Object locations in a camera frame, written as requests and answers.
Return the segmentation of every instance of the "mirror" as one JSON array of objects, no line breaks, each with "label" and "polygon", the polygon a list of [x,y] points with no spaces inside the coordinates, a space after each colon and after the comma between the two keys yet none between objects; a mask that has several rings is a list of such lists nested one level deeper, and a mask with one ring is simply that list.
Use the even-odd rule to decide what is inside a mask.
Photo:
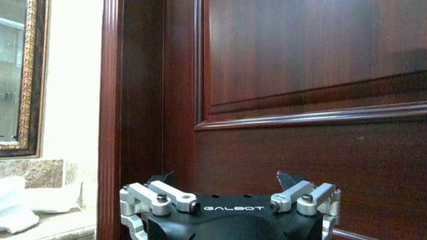
[{"label": "mirror", "polygon": [[0,157],[38,156],[45,0],[0,0]]}]

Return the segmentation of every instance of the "marble countertop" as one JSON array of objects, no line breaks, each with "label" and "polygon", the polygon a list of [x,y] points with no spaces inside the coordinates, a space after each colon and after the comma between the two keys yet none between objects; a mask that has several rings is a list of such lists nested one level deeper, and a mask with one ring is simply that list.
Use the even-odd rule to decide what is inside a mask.
[{"label": "marble countertop", "polygon": [[37,214],[40,223],[14,235],[0,232],[5,240],[93,240],[96,232],[96,208],[64,214]]}]

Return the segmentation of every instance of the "wall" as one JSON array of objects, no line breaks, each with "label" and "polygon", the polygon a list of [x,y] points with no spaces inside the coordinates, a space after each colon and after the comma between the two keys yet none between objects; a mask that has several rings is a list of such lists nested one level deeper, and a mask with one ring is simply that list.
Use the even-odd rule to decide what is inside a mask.
[{"label": "wall", "polygon": [[35,179],[26,187],[60,187],[82,180],[92,193],[85,200],[94,205],[104,2],[49,3],[40,158],[0,160],[0,178]]}]

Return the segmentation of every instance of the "logo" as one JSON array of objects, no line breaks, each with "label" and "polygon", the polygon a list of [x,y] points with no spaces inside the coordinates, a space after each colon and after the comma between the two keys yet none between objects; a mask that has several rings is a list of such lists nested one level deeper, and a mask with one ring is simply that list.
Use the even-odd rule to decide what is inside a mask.
[{"label": "logo", "polygon": [[205,211],[254,211],[261,210],[262,206],[234,206],[234,207],[221,207],[221,206],[205,206],[202,210]]}]

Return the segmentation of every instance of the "white wall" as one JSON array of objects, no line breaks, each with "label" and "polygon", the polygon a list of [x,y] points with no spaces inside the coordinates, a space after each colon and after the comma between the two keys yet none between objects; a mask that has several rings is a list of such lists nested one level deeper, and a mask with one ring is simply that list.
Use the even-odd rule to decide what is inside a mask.
[{"label": "white wall", "polygon": [[41,159],[97,168],[102,0],[50,0]]}]

